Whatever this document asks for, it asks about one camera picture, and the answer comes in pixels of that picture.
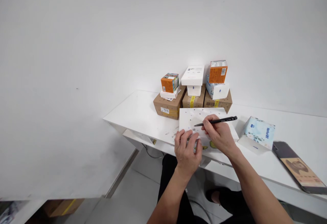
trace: cardboard box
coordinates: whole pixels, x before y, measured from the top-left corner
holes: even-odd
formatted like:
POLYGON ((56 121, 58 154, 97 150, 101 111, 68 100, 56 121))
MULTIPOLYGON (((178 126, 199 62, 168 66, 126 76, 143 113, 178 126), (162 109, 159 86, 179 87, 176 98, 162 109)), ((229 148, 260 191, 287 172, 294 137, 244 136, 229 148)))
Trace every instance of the cardboard box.
POLYGON ((185 86, 202 86, 203 74, 204 65, 190 65, 181 78, 181 83, 185 86))
POLYGON ((186 86, 181 86, 180 89, 177 98, 171 101, 161 98, 160 94, 157 95, 153 104, 158 115, 178 120, 180 108, 183 107, 182 99, 186 93, 186 86))
POLYGON ((180 91, 180 85, 176 88, 176 90, 173 93, 161 91, 160 97, 166 99, 175 99, 177 98, 177 94, 179 93, 179 91, 180 91))
POLYGON ((200 96, 202 86, 187 86, 188 96, 200 96))
POLYGON ((211 61, 209 83, 224 83, 227 68, 226 60, 211 61))
POLYGON ((207 75, 206 88, 213 100, 224 99, 228 96, 229 83, 211 84, 209 83, 209 75, 207 75))
POLYGON ((223 107, 225 108, 226 113, 228 113, 229 109, 231 108, 233 104, 231 91, 229 90, 227 98, 225 99, 219 99, 219 100, 213 100, 209 93, 206 92, 204 97, 204 104, 203 107, 223 107))
POLYGON ((42 206, 48 217, 74 213, 82 204, 84 198, 48 200, 42 206))
POLYGON ((173 93, 176 88, 180 85, 178 74, 176 73, 167 73, 161 79, 162 91, 173 93))
POLYGON ((200 96, 188 96, 183 98, 183 108, 203 107, 203 101, 205 96, 205 84, 202 85, 200 96))
POLYGON ((243 133, 238 143, 260 155, 272 150, 274 133, 275 125, 251 116, 244 125, 243 133))

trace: pen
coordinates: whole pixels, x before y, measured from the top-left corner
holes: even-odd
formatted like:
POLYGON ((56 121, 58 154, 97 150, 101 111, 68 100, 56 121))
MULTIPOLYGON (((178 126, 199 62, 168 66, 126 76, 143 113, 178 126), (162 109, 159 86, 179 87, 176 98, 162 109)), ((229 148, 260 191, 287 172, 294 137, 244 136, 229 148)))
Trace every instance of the pen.
MULTIPOLYGON (((214 123, 219 123, 219 122, 233 121, 233 120, 236 120, 236 119, 237 119, 237 116, 234 116, 234 117, 222 118, 222 119, 218 119, 218 120, 212 120, 212 121, 209 121, 209 122, 211 124, 214 124, 214 123)), ((199 123, 199 124, 194 125, 194 127, 198 127, 198 126, 203 126, 203 123, 199 123)))

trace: orange box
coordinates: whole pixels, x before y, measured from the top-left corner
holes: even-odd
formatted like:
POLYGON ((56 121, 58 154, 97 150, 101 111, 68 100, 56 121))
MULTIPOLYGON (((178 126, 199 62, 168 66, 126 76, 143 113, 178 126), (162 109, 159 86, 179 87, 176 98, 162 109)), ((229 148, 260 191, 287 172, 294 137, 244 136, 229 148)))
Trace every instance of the orange box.
POLYGON ((167 73, 161 79, 162 91, 173 93, 179 86, 179 78, 176 73, 167 73))
POLYGON ((209 83, 224 83, 227 68, 226 60, 211 61, 209 83))

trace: wire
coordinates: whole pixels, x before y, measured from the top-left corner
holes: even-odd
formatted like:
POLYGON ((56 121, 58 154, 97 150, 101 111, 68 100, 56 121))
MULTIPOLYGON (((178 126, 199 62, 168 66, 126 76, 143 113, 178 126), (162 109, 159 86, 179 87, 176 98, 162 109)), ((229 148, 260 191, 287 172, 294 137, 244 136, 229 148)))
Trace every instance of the wire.
POLYGON ((144 144, 142 144, 142 145, 144 146, 144 148, 145 148, 145 150, 146 150, 146 153, 147 153, 150 157, 155 158, 155 159, 159 159, 159 158, 163 158, 163 157, 164 157, 164 153, 163 153, 163 152, 161 152, 162 155, 163 155, 163 156, 161 156, 161 157, 153 157, 153 156, 151 156, 151 155, 149 154, 149 152, 147 151, 147 146, 145 146, 144 144))
POLYGON ((205 212, 205 214, 207 215, 207 217, 208 217, 208 219, 209 219, 209 221, 210 221, 210 224, 213 224, 212 223, 212 220, 211 220, 211 218, 210 218, 210 215, 208 214, 208 212, 202 207, 202 205, 201 204, 199 204, 198 202, 196 202, 196 201, 194 201, 194 200, 192 200, 192 199, 190 199, 190 202, 191 203, 195 203, 196 205, 198 205, 198 206, 200 206, 200 208, 205 212))

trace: product package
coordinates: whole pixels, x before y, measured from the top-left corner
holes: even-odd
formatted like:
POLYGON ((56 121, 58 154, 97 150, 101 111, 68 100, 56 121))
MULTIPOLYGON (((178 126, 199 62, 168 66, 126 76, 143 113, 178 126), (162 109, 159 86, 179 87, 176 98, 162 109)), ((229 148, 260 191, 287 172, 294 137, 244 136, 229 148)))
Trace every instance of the product package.
POLYGON ((160 94, 157 95, 153 104, 158 115, 178 120, 180 108, 183 107, 182 99, 186 93, 186 86, 181 86, 180 90, 181 91, 177 94, 177 98, 172 100, 161 98, 160 94))
POLYGON ((48 217, 73 214, 83 201, 84 198, 48 200, 42 208, 48 217))
POLYGON ((202 86, 204 65, 190 65, 181 78, 182 85, 202 86))
POLYGON ((176 73, 167 73, 161 79, 162 91, 173 93, 180 85, 178 74, 176 73))
POLYGON ((275 125, 251 116, 238 143, 260 155, 272 150, 274 133, 275 125))
POLYGON ((229 109, 233 104, 231 91, 228 91, 228 95, 225 99, 213 100, 209 93, 206 92, 204 97, 203 107, 223 107, 225 108, 226 113, 228 113, 229 109))
POLYGON ((187 86, 188 96, 200 96, 202 86, 187 86))
POLYGON ((227 68, 226 60, 211 61, 209 83, 224 83, 227 68))
MULTIPOLYGON (((193 130, 193 133, 199 133, 198 139, 201 139, 203 152, 220 152, 210 137, 205 134, 201 127, 194 127, 195 124, 202 123, 208 115, 216 114, 219 118, 228 117, 223 108, 182 108, 180 109, 180 124, 179 131, 193 130)), ((234 141, 238 140, 238 135, 231 122, 226 122, 232 133, 234 141)))
POLYGON ((160 92, 160 97, 161 98, 167 98, 167 99, 175 99, 177 98, 177 94, 180 92, 180 85, 175 89, 173 93, 168 93, 161 91, 160 92))
POLYGON ((207 75, 206 88, 213 100, 224 99, 228 96, 229 83, 211 84, 209 83, 209 75, 207 75))
POLYGON ((183 108, 203 107, 205 97, 205 84, 202 85, 200 96, 188 96, 183 98, 183 108))

